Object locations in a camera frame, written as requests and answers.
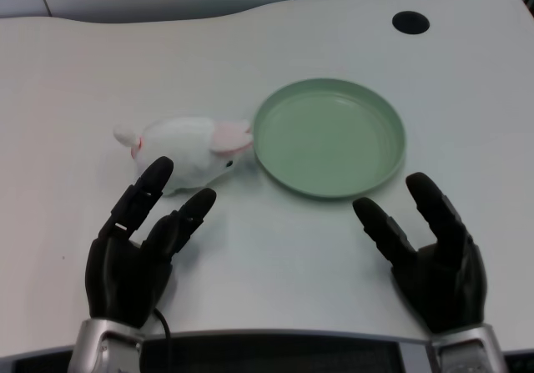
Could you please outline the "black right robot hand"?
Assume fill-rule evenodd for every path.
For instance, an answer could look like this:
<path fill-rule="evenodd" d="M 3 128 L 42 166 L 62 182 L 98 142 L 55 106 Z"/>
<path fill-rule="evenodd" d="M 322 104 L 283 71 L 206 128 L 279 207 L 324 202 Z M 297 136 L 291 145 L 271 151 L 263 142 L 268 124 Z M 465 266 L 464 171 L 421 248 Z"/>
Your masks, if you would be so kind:
<path fill-rule="evenodd" d="M 479 325 L 487 282 L 478 246 L 451 201 L 426 174 L 409 175 L 406 186 L 436 237 L 434 244 L 415 250 L 396 221 L 372 199 L 353 202 L 356 216 L 390 262 L 401 298 L 432 334 Z"/>

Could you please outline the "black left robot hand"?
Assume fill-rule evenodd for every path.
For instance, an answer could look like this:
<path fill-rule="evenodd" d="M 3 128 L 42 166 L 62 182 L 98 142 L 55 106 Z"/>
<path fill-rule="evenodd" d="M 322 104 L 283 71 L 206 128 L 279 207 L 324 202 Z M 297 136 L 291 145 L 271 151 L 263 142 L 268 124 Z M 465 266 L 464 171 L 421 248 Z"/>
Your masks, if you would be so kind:
<path fill-rule="evenodd" d="M 92 242 L 85 270 L 91 318 L 141 328 L 169 282 L 172 258 L 214 206 L 215 191 L 202 189 L 159 219 L 142 244 L 132 242 L 131 235 L 162 197 L 173 170 L 173 161 L 165 156 L 151 163 L 127 187 Z"/>

